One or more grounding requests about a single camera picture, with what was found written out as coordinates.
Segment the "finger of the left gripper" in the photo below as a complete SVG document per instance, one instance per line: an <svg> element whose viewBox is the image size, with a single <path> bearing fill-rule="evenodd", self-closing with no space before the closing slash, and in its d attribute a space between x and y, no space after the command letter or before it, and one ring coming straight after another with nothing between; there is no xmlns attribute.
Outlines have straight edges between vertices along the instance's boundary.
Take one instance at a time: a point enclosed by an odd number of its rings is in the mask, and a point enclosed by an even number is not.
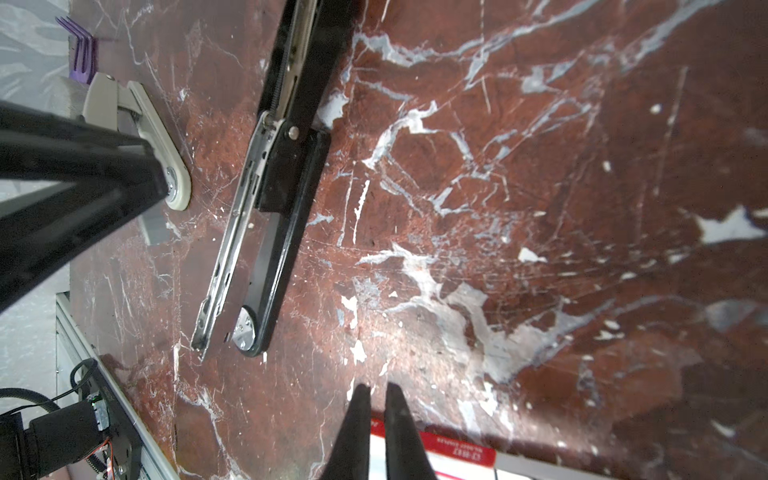
<svg viewBox="0 0 768 480"><path fill-rule="evenodd" d="M168 194L149 142L9 102L1 177L48 184L1 203L2 309Z"/></svg>

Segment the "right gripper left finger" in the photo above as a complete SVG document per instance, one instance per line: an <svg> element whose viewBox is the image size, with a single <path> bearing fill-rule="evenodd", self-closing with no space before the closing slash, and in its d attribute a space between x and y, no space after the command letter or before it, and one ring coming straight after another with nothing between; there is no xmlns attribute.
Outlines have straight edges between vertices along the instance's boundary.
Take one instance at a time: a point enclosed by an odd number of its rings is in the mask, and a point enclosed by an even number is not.
<svg viewBox="0 0 768 480"><path fill-rule="evenodd" d="M371 394L359 384L344 416L322 480L368 480L370 462Z"/></svg>

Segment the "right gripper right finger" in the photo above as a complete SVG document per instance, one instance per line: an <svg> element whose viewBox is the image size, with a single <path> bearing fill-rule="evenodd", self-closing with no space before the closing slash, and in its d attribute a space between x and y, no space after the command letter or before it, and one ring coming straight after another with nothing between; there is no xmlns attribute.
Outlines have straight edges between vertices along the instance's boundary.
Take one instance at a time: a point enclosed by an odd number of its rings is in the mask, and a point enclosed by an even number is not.
<svg viewBox="0 0 768 480"><path fill-rule="evenodd" d="M385 454L389 480L436 480L401 387L388 383L385 399Z"/></svg>

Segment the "red white staple box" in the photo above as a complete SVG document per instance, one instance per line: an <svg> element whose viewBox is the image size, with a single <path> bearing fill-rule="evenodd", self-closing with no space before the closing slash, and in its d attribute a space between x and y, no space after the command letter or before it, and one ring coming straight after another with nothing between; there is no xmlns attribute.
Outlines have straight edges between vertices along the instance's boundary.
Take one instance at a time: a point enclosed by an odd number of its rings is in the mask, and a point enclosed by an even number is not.
<svg viewBox="0 0 768 480"><path fill-rule="evenodd" d="M393 462L385 424L370 422L369 477L371 479L598 479L598 474L499 453L435 433L420 434L423 452Z"/></svg>

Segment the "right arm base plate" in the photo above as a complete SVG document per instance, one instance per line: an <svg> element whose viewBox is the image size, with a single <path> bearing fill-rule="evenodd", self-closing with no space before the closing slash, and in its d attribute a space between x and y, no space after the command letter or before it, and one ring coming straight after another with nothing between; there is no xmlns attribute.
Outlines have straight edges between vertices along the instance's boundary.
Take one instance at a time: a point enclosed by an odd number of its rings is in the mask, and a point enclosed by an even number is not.
<svg viewBox="0 0 768 480"><path fill-rule="evenodd" d="M62 394L48 398L24 388L3 388L3 399L25 403L1 414L1 477L42 479L71 464L85 461L96 475L106 470L96 457L107 442L89 400L62 406L59 401L75 393L95 370Z"/></svg>

